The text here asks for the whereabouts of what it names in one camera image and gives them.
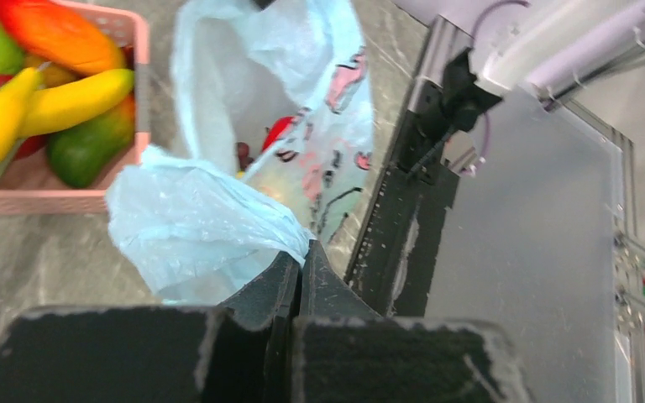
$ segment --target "gray marble table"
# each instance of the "gray marble table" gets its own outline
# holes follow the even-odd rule
[[[353,0],[363,25],[375,102],[375,156],[389,143],[425,28],[389,0]],[[141,14],[151,29],[151,128],[157,144],[176,132],[169,80],[171,29],[184,0],[95,0]],[[378,170],[344,231],[329,249],[338,272],[370,198]],[[0,330],[25,308],[45,304],[154,303],[137,270],[112,246],[106,215],[0,217]]]

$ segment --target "plastic bag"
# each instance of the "plastic bag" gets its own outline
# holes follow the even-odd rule
[[[173,152],[234,175],[234,144],[260,150],[243,181],[288,206],[328,242],[359,199],[374,117],[362,31],[348,0],[191,0],[176,18]]]
[[[150,146],[107,190],[109,232],[165,300],[216,305],[279,251],[304,264],[312,233],[292,212],[204,160]]]

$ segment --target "pink basket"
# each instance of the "pink basket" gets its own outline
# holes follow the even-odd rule
[[[138,164],[149,144],[149,27],[142,17],[129,11],[61,1],[97,24],[118,44],[134,46],[137,133],[130,149],[117,157],[91,189],[72,190],[48,168],[45,152],[15,161],[0,180],[0,215],[105,212],[105,190],[125,165]]]

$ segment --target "pink cartoon print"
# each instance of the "pink cartoon print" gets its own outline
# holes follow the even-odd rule
[[[290,135],[296,128],[301,124],[306,125],[305,134],[302,138],[303,141],[308,141],[312,136],[313,126],[312,123],[307,121],[309,114],[309,107],[301,108],[296,113],[296,116],[293,117],[286,129],[278,136],[276,142],[285,141],[285,144],[275,152],[275,156],[282,162],[291,162],[298,156],[298,154],[300,154],[295,151],[295,147],[291,147],[294,143],[301,141],[297,136]]]
[[[354,164],[361,170],[370,170],[370,162],[372,160],[372,153],[358,152],[354,156]]]
[[[335,114],[340,114],[347,108],[360,82],[367,74],[367,55],[364,52],[364,46],[359,47],[359,52],[352,56],[349,64],[335,66],[330,89],[325,97],[325,103]]]

